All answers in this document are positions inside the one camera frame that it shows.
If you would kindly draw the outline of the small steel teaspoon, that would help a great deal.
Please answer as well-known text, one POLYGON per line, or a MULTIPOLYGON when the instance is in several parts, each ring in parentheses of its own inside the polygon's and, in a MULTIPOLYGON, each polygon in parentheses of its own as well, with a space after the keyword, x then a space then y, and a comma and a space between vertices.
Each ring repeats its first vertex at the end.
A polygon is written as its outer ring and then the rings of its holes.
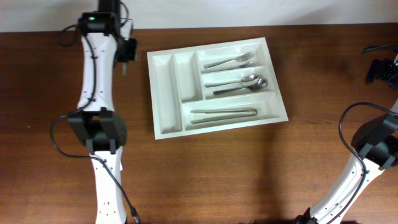
POLYGON ((127 63, 123 63, 123 76, 127 75, 127 63))

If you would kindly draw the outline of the large steel spoon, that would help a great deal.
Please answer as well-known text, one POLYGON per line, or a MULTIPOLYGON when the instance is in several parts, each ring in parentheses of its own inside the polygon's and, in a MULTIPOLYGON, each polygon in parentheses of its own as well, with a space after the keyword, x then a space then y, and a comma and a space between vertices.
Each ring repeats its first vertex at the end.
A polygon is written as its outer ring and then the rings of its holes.
POLYGON ((206 88, 212 88, 212 87, 217 87, 217 86, 223 86, 223 85, 230 85, 230 84, 235 84, 238 83, 242 86, 249 86, 252 84, 255 84, 259 80, 259 76, 257 75, 248 75, 243 77, 240 80, 236 81, 231 81, 231 82, 224 82, 224 83, 206 83, 205 87, 206 88))
POLYGON ((221 94, 225 94, 225 93, 229 93, 232 91, 238 91, 238 90, 243 90, 243 89, 248 89, 251 91, 257 91, 260 90, 261 88, 264 88, 268 85, 268 81, 265 78, 260 78, 258 79, 258 81, 255 84, 249 85, 249 86, 243 86, 243 87, 236 87, 236 88, 230 88, 230 89, 226 89, 226 90, 218 90, 218 91, 214 91, 213 94, 214 95, 221 95, 221 94))

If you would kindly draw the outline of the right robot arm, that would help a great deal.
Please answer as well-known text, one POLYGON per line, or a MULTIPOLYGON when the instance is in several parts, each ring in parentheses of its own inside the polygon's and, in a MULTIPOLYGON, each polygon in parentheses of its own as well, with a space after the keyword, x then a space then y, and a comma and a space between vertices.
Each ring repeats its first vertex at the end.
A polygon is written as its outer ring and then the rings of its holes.
POLYGON ((307 208, 294 223, 341 223, 345 213, 361 192, 386 169, 397 165, 397 104, 391 109, 369 102, 350 105, 341 115, 338 132, 341 142, 351 153, 338 180, 327 195, 313 208, 307 208), (368 106, 385 114, 364 123, 346 142, 343 136, 343 121, 350 110, 368 106))

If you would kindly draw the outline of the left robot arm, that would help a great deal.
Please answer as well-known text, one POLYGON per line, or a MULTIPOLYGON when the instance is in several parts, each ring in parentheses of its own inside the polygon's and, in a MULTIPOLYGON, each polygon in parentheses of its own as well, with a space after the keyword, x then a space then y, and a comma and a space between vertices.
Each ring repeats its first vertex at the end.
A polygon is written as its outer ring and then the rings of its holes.
POLYGON ((132 24, 122 18, 121 1, 99 1, 97 11, 78 20, 84 53, 83 86, 78 110, 68 123, 89 153, 95 175, 96 223, 127 223, 121 190, 121 156, 127 126, 116 114, 113 67, 134 58, 132 24))

